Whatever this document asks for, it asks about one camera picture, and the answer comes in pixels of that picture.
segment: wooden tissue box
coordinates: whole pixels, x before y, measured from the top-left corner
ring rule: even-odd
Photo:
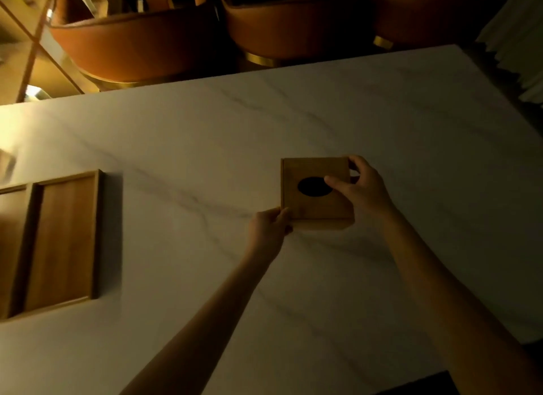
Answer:
[[[336,230],[355,222],[351,202],[324,183],[326,175],[349,182],[349,159],[281,159],[281,207],[291,209],[293,228]]]

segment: right hand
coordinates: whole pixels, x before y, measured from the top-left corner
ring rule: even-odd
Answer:
[[[349,155],[349,160],[356,165],[358,172],[360,172],[360,178],[356,184],[343,182],[334,176],[325,176],[324,182],[343,193],[355,207],[375,218],[382,218],[387,213],[394,211],[396,207],[390,199],[379,172],[373,169],[368,161],[361,156]]]

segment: black oval opening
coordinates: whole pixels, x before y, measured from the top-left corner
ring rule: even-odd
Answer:
[[[298,190],[304,195],[312,196],[314,198],[325,196],[332,192],[332,188],[324,183],[324,178],[318,178],[316,176],[300,180],[300,183],[298,183]]]

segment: leather chair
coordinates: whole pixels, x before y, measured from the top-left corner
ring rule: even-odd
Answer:
[[[264,66],[326,58],[369,33],[369,20],[360,17],[367,12],[362,0],[221,2],[236,46],[249,61]]]
[[[465,44],[506,0],[371,0],[373,27],[387,49]]]
[[[82,0],[55,0],[48,25],[78,69],[101,89],[213,74],[220,32],[214,6],[93,18]]]

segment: white marble table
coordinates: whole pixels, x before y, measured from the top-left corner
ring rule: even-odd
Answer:
[[[541,138],[456,47],[3,106],[0,148],[12,183],[112,173],[103,296],[1,324],[0,393],[116,394],[279,203],[281,157],[366,156],[447,267],[543,336]],[[371,394],[443,369],[360,218],[289,236],[206,395]]]

